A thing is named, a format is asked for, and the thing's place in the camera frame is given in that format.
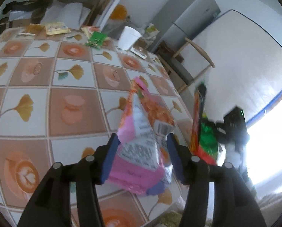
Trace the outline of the green snack bag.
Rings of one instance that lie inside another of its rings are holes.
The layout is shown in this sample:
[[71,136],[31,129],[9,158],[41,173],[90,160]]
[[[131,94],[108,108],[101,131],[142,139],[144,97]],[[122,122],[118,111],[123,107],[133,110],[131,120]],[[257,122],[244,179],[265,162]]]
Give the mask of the green snack bag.
[[206,86],[198,85],[194,93],[193,124],[189,145],[193,155],[198,156],[209,165],[217,164],[218,142],[214,134],[215,124],[208,120],[204,113]]

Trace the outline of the pink orange snack bag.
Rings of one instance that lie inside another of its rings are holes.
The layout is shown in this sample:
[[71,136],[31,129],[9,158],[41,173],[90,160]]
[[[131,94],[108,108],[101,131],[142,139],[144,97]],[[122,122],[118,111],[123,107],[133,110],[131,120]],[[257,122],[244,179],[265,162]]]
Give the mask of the pink orange snack bag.
[[131,82],[117,137],[120,142],[108,180],[137,195],[158,195],[172,181],[166,136],[175,121],[159,97],[136,77]]

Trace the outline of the white mattress blue trim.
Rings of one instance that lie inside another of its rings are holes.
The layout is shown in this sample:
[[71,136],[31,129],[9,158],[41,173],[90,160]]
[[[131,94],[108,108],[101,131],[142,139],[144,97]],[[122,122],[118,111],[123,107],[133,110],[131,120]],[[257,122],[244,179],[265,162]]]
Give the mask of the white mattress blue trim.
[[204,82],[204,110],[209,119],[222,120],[239,106],[246,121],[263,110],[282,90],[282,47],[257,23],[230,10],[193,40],[214,63],[189,86]]

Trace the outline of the wooden chair dark seat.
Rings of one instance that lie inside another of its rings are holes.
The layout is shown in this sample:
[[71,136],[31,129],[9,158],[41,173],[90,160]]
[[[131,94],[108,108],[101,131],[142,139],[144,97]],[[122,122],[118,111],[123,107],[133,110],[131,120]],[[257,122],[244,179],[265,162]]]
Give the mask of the wooden chair dark seat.
[[173,73],[180,80],[181,86],[176,88],[178,93],[185,91],[208,70],[216,67],[206,51],[188,37],[177,51],[162,42],[156,52],[161,63],[167,68],[167,74]]

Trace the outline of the floral patterned tablecloth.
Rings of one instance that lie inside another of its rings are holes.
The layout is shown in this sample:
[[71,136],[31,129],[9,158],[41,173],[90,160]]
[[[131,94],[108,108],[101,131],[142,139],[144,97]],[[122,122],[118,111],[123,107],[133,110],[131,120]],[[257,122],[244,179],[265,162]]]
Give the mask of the floral patterned tablecloth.
[[136,77],[171,112],[180,143],[190,142],[191,115],[156,55],[144,61],[115,40],[100,50],[86,41],[77,30],[0,36],[0,212],[11,226],[54,162],[76,163],[108,142]]

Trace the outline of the small gold booklet box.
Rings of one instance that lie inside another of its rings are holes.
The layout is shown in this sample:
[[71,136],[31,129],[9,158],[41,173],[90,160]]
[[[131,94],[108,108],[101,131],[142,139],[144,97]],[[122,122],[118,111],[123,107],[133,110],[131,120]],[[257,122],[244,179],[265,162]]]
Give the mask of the small gold booklet box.
[[137,46],[137,47],[131,47],[130,51],[131,51],[133,54],[135,54],[136,56],[138,56],[139,58],[141,58],[141,59],[144,59],[144,60],[145,60],[145,59],[147,59],[147,57],[148,57],[147,52],[146,52],[145,49],[142,48],[142,47],[139,47],[139,46]]

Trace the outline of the grey refrigerator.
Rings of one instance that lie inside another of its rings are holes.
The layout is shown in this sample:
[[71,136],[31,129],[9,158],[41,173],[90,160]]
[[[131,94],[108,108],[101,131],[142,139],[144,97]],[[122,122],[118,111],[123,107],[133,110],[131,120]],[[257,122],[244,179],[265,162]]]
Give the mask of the grey refrigerator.
[[186,37],[192,40],[219,13],[215,0],[168,0],[151,21],[159,33],[149,51],[154,52],[162,42],[178,50]]

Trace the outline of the white paper cup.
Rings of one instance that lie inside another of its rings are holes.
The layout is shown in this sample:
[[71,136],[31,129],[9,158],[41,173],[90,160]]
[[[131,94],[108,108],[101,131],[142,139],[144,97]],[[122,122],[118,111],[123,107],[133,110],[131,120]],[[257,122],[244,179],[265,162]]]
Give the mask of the white paper cup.
[[132,27],[125,26],[118,40],[117,47],[121,50],[127,51],[139,38],[141,38],[141,34],[137,30]]

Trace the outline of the yellow plastic bag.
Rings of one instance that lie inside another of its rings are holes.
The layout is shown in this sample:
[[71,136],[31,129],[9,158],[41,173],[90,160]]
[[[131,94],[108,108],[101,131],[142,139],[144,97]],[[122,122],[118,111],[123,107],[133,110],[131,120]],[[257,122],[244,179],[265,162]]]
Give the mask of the yellow plastic bag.
[[109,19],[114,21],[124,21],[127,18],[127,9],[124,5],[118,4],[113,12],[111,13]]

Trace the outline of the small green packet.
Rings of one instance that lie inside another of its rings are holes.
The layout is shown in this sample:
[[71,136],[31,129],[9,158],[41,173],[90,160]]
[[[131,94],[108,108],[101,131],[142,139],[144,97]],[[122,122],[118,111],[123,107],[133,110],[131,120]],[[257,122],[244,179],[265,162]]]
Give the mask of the small green packet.
[[86,45],[92,48],[100,49],[106,38],[107,38],[106,34],[94,31],[91,37],[86,42]]

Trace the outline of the yellow snack packet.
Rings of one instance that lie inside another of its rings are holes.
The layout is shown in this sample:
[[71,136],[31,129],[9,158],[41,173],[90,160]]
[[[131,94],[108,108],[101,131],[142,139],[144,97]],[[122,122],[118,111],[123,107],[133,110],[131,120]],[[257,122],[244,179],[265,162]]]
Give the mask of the yellow snack packet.
[[71,30],[64,23],[49,23],[45,25],[46,35],[70,33]]

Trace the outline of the white bag under table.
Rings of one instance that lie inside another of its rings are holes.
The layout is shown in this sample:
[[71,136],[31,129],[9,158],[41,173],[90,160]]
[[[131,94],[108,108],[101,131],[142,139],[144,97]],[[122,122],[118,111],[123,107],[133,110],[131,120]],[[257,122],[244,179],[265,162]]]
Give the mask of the white bag under table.
[[91,10],[84,7],[82,3],[61,3],[53,0],[51,6],[47,8],[40,24],[64,23],[67,27],[78,30],[85,22]]

